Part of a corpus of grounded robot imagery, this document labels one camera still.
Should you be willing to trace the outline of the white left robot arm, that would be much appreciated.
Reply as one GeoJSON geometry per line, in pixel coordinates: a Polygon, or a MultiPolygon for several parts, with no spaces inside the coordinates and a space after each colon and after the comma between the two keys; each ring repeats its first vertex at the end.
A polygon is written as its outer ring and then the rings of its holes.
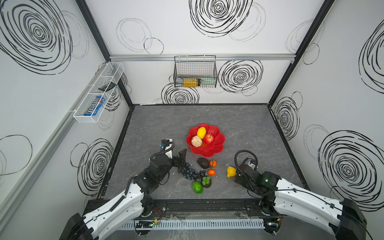
{"type": "Polygon", "coordinates": [[[149,215],[154,205],[150,194],[168,176],[171,168],[186,162],[186,149],[175,157],[167,155],[171,151],[167,149],[153,154],[149,166],[131,177],[126,189],[113,199],[83,216],[70,217],[59,239],[104,240],[128,221],[149,215]]]}

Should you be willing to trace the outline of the yellow box in basket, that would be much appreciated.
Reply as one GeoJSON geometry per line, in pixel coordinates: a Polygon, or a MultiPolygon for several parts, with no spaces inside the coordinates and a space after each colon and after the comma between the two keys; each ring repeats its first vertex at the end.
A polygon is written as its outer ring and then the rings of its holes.
{"type": "Polygon", "coordinates": [[[183,79],[184,88],[196,88],[200,86],[200,83],[201,83],[200,79],[195,79],[195,78],[183,79]]]}

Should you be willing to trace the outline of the upper orange fake tangerine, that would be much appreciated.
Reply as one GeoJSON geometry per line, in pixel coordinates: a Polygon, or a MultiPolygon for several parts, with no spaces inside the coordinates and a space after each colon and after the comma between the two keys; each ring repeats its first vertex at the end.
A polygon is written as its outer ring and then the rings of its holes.
{"type": "Polygon", "coordinates": [[[210,167],[215,168],[217,166],[217,162],[215,160],[210,161],[210,167]]]}

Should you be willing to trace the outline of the orange fake tangerine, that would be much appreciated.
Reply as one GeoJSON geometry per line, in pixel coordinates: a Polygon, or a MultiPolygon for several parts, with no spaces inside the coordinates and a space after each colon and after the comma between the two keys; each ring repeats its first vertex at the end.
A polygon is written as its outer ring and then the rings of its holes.
{"type": "Polygon", "coordinates": [[[215,160],[210,161],[210,167],[215,168],[217,166],[217,162],[215,160]]]}
{"type": "Polygon", "coordinates": [[[214,176],[216,174],[216,171],[215,170],[209,170],[208,171],[208,175],[209,176],[214,176]]]}

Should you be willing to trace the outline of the dark fake avocado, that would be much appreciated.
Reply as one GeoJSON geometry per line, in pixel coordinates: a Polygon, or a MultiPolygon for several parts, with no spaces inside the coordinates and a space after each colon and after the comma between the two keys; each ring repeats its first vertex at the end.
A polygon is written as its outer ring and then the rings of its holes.
{"type": "Polygon", "coordinates": [[[197,160],[197,163],[198,165],[202,168],[202,169],[208,169],[211,167],[211,164],[210,164],[210,161],[206,158],[199,158],[197,160]]]}

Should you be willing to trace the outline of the red flower-shaped fruit bowl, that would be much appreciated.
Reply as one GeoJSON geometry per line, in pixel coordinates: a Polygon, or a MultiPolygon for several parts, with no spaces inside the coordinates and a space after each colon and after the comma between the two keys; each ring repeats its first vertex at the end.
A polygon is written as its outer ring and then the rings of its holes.
{"type": "Polygon", "coordinates": [[[190,146],[192,153],[201,155],[204,158],[211,158],[215,154],[221,153],[224,149],[224,143],[226,138],[220,129],[213,125],[200,124],[196,127],[192,127],[189,130],[189,135],[186,138],[187,144],[190,146]],[[198,129],[204,127],[207,130],[207,134],[212,134],[214,139],[210,144],[202,143],[200,147],[194,147],[192,145],[192,138],[197,135],[198,129]]]}

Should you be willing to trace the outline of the blue candy packet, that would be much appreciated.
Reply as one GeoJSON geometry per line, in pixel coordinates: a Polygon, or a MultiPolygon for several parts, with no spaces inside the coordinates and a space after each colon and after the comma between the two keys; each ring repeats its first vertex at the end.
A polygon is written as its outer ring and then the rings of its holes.
{"type": "Polygon", "coordinates": [[[105,99],[103,97],[97,96],[89,106],[89,108],[85,111],[84,116],[95,116],[97,115],[99,109],[105,103],[105,99]]]}

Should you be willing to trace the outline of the yellow fake lemon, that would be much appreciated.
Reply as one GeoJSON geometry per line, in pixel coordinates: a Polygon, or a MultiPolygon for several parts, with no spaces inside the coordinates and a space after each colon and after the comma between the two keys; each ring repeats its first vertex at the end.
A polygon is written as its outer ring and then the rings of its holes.
{"type": "Polygon", "coordinates": [[[197,130],[197,134],[196,136],[199,137],[201,140],[204,139],[205,135],[207,133],[207,130],[205,127],[200,127],[198,130],[197,130]]]}

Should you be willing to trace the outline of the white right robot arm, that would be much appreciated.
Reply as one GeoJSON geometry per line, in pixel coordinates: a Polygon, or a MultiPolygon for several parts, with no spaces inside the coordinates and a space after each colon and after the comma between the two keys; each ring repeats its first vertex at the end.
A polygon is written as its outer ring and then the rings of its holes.
{"type": "Polygon", "coordinates": [[[286,215],[312,224],[337,240],[366,239],[367,220],[349,199],[327,198],[292,184],[255,166],[236,166],[235,181],[257,195],[259,211],[266,216],[286,215]]]}

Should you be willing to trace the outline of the small yellow fake pear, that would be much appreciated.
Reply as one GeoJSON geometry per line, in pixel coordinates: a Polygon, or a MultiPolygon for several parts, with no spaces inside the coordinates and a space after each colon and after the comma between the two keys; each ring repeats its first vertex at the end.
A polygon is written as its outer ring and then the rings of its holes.
{"type": "Polygon", "coordinates": [[[227,168],[227,178],[231,178],[237,175],[237,170],[234,167],[227,168]]]}

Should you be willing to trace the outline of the black remote control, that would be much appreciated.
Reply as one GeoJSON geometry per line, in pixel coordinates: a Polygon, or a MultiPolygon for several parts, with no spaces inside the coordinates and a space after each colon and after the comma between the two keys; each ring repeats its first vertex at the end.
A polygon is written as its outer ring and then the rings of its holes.
{"type": "Polygon", "coordinates": [[[104,86],[98,88],[98,90],[101,92],[108,92],[108,91],[114,89],[116,86],[117,86],[117,84],[110,82],[110,83],[105,84],[104,86]]]}

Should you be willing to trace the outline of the green fake pepper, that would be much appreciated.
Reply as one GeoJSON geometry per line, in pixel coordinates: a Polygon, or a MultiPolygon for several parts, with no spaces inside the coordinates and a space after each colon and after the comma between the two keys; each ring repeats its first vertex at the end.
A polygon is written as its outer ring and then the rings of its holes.
{"type": "Polygon", "coordinates": [[[192,188],[196,194],[202,194],[203,193],[203,185],[199,182],[194,182],[192,185],[192,188]]]}

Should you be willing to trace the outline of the dark fake grape bunch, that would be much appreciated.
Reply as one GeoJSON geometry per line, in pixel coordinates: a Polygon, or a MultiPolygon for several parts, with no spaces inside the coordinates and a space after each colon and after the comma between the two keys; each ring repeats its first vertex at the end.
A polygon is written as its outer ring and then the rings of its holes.
{"type": "Polygon", "coordinates": [[[196,171],[191,167],[189,163],[184,163],[178,166],[178,173],[182,174],[184,178],[190,181],[196,181],[198,179],[203,179],[204,177],[207,177],[207,173],[205,170],[196,171]]]}

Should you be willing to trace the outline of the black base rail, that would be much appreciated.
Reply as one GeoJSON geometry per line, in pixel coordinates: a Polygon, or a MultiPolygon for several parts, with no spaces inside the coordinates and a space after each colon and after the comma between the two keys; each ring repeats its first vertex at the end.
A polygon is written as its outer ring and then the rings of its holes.
{"type": "Polygon", "coordinates": [[[239,212],[248,217],[277,219],[278,213],[264,214],[259,208],[258,199],[170,199],[170,200],[138,200],[128,207],[142,203],[149,204],[150,209],[159,210],[162,217],[171,214],[184,213],[213,213],[213,212],[239,212]]]}

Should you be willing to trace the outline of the red fake apple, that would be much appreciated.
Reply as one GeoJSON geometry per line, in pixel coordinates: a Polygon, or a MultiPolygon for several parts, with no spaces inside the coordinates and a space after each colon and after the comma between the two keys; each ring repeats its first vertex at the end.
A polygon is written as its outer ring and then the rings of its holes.
{"type": "Polygon", "coordinates": [[[207,145],[210,145],[214,141],[214,136],[210,133],[206,134],[203,138],[203,142],[207,145]]]}

